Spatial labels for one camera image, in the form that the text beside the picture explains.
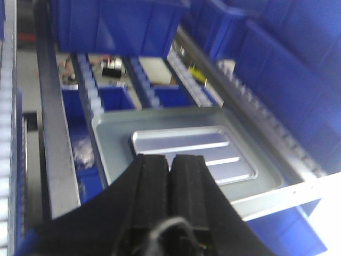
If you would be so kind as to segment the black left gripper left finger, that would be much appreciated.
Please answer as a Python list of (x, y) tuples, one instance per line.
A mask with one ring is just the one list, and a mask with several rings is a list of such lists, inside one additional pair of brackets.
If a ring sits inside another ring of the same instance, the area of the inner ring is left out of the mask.
[(127, 255), (168, 215), (168, 164), (139, 154), (103, 192), (37, 228), (42, 255)]

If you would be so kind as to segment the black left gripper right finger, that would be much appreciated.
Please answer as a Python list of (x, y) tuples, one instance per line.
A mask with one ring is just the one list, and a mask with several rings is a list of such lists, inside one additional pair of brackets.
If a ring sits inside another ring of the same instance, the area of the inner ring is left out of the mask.
[(202, 156), (176, 155), (169, 172), (169, 210), (189, 222), (207, 255), (274, 255), (222, 193)]

